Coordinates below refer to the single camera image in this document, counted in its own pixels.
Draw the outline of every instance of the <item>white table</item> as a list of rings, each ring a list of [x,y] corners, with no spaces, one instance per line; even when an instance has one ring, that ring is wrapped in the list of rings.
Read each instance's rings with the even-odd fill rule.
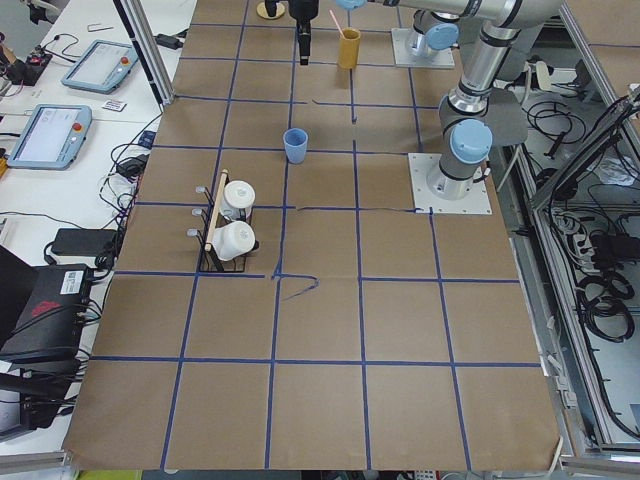
[[[25,116],[5,117],[4,128],[20,130],[27,122]],[[98,190],[111,168],[111,149],[118,143],[131,140],[145,123],[94,121],[80,154],[67,170],[10,169],[0,179],[2,211],[45,213],[87,228],[100,228],[113,216],[113,209],[98,198]],[[15,141],[0,137],[0,146],[12,148]],[[147,152],[142,147],[128,150],[128,155]],[[119,193],[126,190],[125,182],[114,182]],[[58,228],[67,227],[43,217],[9,216],[8,233],[3,245],[30,265],[43,265],[43,247],[55,236]],[[74,259],[65,257],[64,263]],[[106,282],[94,286],[91,297],[102,302]],[[83,330],[80,345],[91,349],[97,326]],[[60,450],[69,427],[70,416],[57,418],[47,429],[39,429],[13,440],[0,442],[0,455],[53,452]]]
[[[175,34],[189,25],[196,1],[142,0],[142,3],[146,7],[154,34]],[[93,23],[101,23],[100,27],[114,28],[96,33],[87,32],[87,25]],[[70,33],[79,38],[79,43],[70,49],[70,53],[78,55],[95,39],[130,43],[113,3],[109,0],[71,0],[43,43],[59,33]],[[68,44],[68,40],[69,37],[62,37],[49,48],[59,53]],[[160,48],[160,51],[172,78],[180,50]],[[35,87],[24,87],[19,95],[0,101],[0,114],[6,115],[0,123],[0,131],[21,132],[28,121],[28,114],[40,103],[87,105],[92,109],[93,123],[78,158],[63,171],[7,171],[0,178],[0,211],[44,213],[86,228],[100,228],[114,216],[113,209],[98,197],[103,179],[112,166],[112,148],[129,142],[160,110],[140,65],[135,66],[131,75],[112,95],[72,90],[63,86],[60,79],[68,68],[66,62],[54,57]],[[110,98],[126,102],[127,107],[121,113],[102,109],[104,102]],[[157,124],[158,121],[149,128],[156,130]],[[16,140],[2,136],[0,147],[11,152]],[[134,147],[127,151],[127,156],[144,152],[147,150]],[[127,188],[124,182],[116,181],[114,185],[119,193]],[[69,226],[43,217],[7,218],[9,221],[1,237],[2,245],[30,265],[43,265],[43,247],[54,238],[58,228]],[[74,260],[66,257],[64,263],[73,263]],[[91,296],[101,302],[105,291],[106,282],[94,286]],[[96,330],[97,325],[85,327],[81,347],[91,349]],[[70,394],[78,389],[78,384],[73,385]],[[0,456],[60,451],[70,420],[70,416],[59,417],[47,429],[1,442]],[[64,478],[64,474],[63,470],[48,470],[38,472],[37,478]],[[28,474],[19,478],[35,477]]]
[[[143,0],[142,3],[154,35],[173,35],[188,27],[196,0]],[[114,28],[88,32],[87,25],[95,23],[100,23],[95,28]],[[131,43],[110,0],[71,0],[44,38],[43,44],[61,33],[70,33],[78,37],[78,44],[68,50],[68,53],[73,55],[81,55],[91,42],[97,39]],[[72,38],[63,36],[47,48],[60,53],[72,42]],[[173,78],[181,50],[164,47],[159,49],[169,77]],[[62,85],[60,80],[70,67],[70,63],[53,57],[34,87],[23,87],[18,95],[0,101],[0,113],[23,115],[31,113],[39,103],[64,103],[87,105],[93,110],[94,118],[101,120],[144,122],[160,112],[140,62],[134,65],[131,74],[109,95],[74,90]],[[102,105],[108,99],[123,101],[127,106],[122,112],[105,110]]]

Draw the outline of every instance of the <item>black power supply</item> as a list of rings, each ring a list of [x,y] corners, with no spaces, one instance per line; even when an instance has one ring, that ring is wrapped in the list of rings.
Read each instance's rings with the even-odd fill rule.
[[[156,43],[161,47],[167,47],[172,50],[177,50],[182,47],[182,42],[178,38],[165,35],[164,33],[156,35]]]
[[[26,61],[16,60],[6,67],[6,77],[13,85],[33,87],[49,65],[53,55],[39,45],[33,49]]]
[[[640,261],[640,238],[629,235],[592,235],[593,262],[598,270],[612,270],[624,262]]]

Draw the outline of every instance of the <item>white connector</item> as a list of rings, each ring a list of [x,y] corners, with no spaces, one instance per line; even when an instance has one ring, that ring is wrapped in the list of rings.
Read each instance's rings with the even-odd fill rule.
[[[578,406],[578,396],[571,390],[565,390],[561,393],[562,403],[567,408],[575,408]]]
[[[413,472],[414,480],[436,480],[435,470],[416,470]]]

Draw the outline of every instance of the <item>power adapter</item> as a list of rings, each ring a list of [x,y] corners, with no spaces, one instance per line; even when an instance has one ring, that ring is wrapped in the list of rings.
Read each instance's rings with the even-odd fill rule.
[[[148,154],[138,155],[137,157],[127,158],[116,165],[116,173],[125,178],[133,178],[141,175],[147,167],[149,160]]]
[[[177,50],[182,47],[182,42],[178,40],[176,37],[172,37],[170,35],[165,35],[164,33],[159,33],[156,35],[156,43],[161,47],[167,47],[172,50]]]

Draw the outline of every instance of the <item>light blue joint cap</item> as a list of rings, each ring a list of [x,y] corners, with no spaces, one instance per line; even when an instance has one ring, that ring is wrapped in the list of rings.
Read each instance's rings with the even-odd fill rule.
[[[344,8],[345,10],[355,10],[366,3],[367,0],[336,0],[336,5]]]
[[[442,23],[429,29],[426,34],[427,45],[434,50],[444,50],[458,41],[460,29],[453,23]]]
[[[493,144],[491,129],[479,120],[463,120],[451,133],[451,151],[462,163],[475,165],[489,154]]]

